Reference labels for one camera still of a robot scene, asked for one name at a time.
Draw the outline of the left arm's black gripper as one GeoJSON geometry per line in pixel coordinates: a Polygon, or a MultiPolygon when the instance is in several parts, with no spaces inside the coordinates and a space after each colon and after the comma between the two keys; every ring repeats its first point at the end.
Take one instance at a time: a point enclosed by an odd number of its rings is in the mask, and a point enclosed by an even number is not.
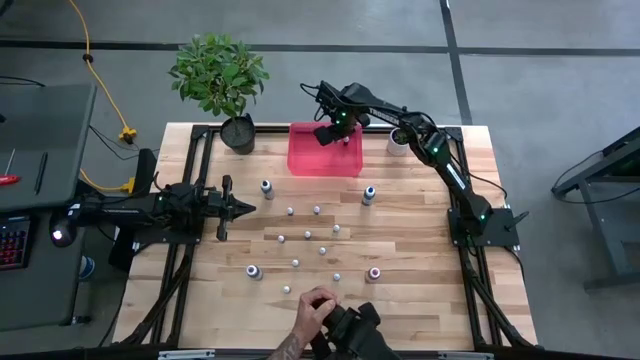
{"type": "MultiPolygon", "coordinates": [[[[208,217],[216,217],[219,219],[219,225],[216,230],[216,238],[219,241],[227,240],[227,223],[232,220],[232,178],[230,175],[222,177],[222,185],[220,188],[208,188],[206,215],[208,217]]],[[[236,208],[234,216],[240,217],[250,214],[256,210],[255,205],[251,205],[244,201],[235,199],[236,208]]]]}

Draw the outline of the right arm's black gripper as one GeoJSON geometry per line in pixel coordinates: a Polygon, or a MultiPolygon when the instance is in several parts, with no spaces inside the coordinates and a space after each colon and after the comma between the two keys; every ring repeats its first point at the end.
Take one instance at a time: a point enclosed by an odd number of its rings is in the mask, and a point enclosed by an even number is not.
{"type": "Polygon", "coordinates": [[[349,113],[345,110],[338,110],[330,113],[331,124],[320,126],[313,131],[313,135],[321,146],[327,146],[333,142],[343,142],[349,138],[348,142],[354,139],[353,133],[357,125],[367,127],[370,125],[370,117],[365,113],[349,113]]]}

